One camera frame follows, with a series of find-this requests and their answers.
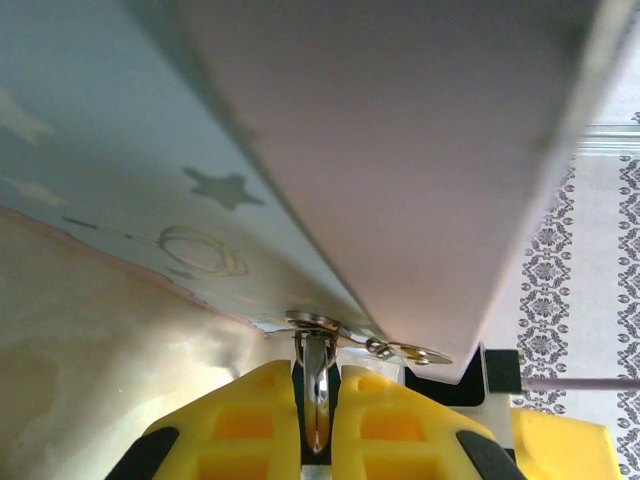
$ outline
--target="beige wall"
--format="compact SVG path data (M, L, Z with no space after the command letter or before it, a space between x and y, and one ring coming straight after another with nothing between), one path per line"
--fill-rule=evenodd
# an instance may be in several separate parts
M257 332L0 216L0 478L103 478Z

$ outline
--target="white star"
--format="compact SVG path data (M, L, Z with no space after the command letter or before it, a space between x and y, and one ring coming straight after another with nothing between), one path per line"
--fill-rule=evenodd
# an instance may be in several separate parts
M22 110L6 88L0 88L0 126L31 145L40 144L40 135L51 135L55 132L51 125Z
M64 198L54 195L46 187L39 184L38 182L19 182L9 177L0 177L0 180L16 187L18 189L18 192L20 192L20 195L22 195L23 197L28 197L40 202L44 202L55 208L58 208L60 205L69 203Z

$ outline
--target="black rubber edge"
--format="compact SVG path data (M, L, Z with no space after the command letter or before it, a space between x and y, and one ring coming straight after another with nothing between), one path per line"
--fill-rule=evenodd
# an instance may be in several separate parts
M516 462L516 451L513 448L504 448L503 450L507 455L509 455L511 461L517 465L518 462Z
M329 420L331 430L329 430L329 443L320 454L316 455L307 446L304 428L304 372L297 363L291 373L293 389L298 407L298 424L300 425L300 463L301 465L331 465L331 437L333 435L333 416L338 404L338 391L340 389L340 371L337 365L329 369Z
M485 350L484 361L489 393L522 393L517 350Z
M416 377L409 368L404 369L404 378L407 388L448 407L477 407L486 397L480 348L457 385Z
M460 430L456 437L482 480L527 480L507 452L493 440L469 430Z
M164 427L136 440L105 480L152 480L180 432Z

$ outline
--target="patterned curtain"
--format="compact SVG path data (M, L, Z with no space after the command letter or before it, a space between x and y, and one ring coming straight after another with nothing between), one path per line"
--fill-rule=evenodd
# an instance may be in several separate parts
M489 347L522 352L524 377L639 378L640 155L577 156L509 273ZM515 406L607 425L640 479L640 394L529 391Z

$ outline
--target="yellow plastic object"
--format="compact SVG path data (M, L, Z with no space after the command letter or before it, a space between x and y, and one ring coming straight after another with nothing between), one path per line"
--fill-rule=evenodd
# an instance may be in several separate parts
M529 480L620 480L606 427L525 409L511 411L516 462Z
M291 363L277 360L176 410L145 434L180 435L154 480L299 480Z
M482 480L456 438L484 426L365 368L345 366L335 411L333 480Z

